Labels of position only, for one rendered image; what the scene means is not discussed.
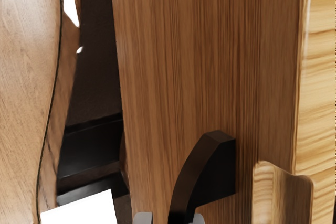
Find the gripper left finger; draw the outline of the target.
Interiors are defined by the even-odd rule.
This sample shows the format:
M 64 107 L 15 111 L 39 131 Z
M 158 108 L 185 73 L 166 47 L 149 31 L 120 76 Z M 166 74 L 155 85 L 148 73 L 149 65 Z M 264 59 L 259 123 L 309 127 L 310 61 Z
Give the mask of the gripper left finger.
M 137 212 L 134 215 L 132 224 L 153 224 L 153 213 Z

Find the wooden drawer with dark handle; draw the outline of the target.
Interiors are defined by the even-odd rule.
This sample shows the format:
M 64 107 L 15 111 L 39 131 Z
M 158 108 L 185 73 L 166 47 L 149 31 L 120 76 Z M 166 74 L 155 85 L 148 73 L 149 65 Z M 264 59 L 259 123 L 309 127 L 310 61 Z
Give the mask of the wooden drawer with dark handle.
M 112 0 L 134 212 L 166 224 L 198 139 L 237 141 L 237 193 L 200 208 L 208 224 L 250 224 L 253 167 L 291 172 L 300 0 Z

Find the wooden drawer cabinet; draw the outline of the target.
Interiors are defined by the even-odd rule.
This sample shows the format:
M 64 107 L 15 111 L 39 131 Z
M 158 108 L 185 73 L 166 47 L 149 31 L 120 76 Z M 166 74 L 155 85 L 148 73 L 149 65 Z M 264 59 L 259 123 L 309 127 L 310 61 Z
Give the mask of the wooden drawer cabinet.
M 114 203 L 108 209 L 117 224 L 132 224 L 137 212 L 127 171 L 113 3 L 75 4 L 81 42 L 77 76 L 67 79 L 73 89 L 56 157 L 56 202 L 109 189 Z M 263 159 L 254 165 L 250 224 L 333 224 L 335 0 L 300 4 L 293 170 Z M 196 213 L 203 216 L 200 208 L 235 195 L 236 154 L 234 137 L 221 130 L 205 132 L 178 174 L 166 224 L 192 224 Z

